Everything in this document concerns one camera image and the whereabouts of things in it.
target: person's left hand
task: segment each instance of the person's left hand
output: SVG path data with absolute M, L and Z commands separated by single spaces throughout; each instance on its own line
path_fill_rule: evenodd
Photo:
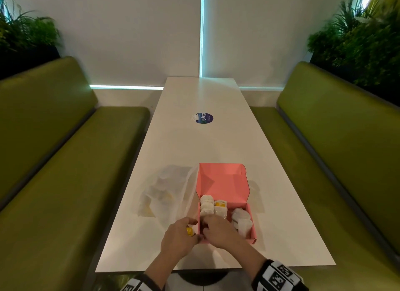
M 168 227 L 161 242 L 161 253 L 176 258 L 178 262 L 185 257 L 203 238 L 202 235 L 189 236 L 187 234 L 187 225 L 195 225 L 197 220 L 190 217 L 179 219 Z

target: green bench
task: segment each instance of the green bench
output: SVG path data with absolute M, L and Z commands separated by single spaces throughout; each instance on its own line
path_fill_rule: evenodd
M 296 267 L 310 290 L 400 290 L 400 110 L 301 62 L 252 111 L 337 264 Z
M 150 118 L 96 106 L 71 57 L 0 82 L 1 291 L 82 287 Z

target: yellow label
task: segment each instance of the yellow label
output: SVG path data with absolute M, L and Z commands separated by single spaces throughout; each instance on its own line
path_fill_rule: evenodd
M 194 235 L 193 229 L 191 227 L 187 227 L 186 231 L 188 232 L 189 236 L 193 236 Z

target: pink box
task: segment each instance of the pink box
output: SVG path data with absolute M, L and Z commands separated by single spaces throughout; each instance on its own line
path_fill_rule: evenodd
M 221 164 L 221 163 L 200 163 L 197 176 L 196 193 L 199 198 L 203 195 L 211 195 L 214 200 L 222 199 L 227 201 L 229 221 L 232 220 L 232 210 L 243 208 L 246 210 L 253 222 L 250 205 L 247 199 L 250 194 L 250 188 L 246 177 L 246 168 L 242 164 Z M 198 205 L 198 231 L 202 233 L 202 225 L 200 224 L 200 203 Z M 250 244 L 254 244 L 257 240 L 256 229 L 250 230 L 246 240 Z

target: box lid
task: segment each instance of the box lid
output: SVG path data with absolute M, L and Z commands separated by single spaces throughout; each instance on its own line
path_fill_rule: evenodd
M 214 200 L 245 203 L 250 194 L 246 168 L 242 164 L 200 163 L 196 184 L 198 197 L 211 195 Z

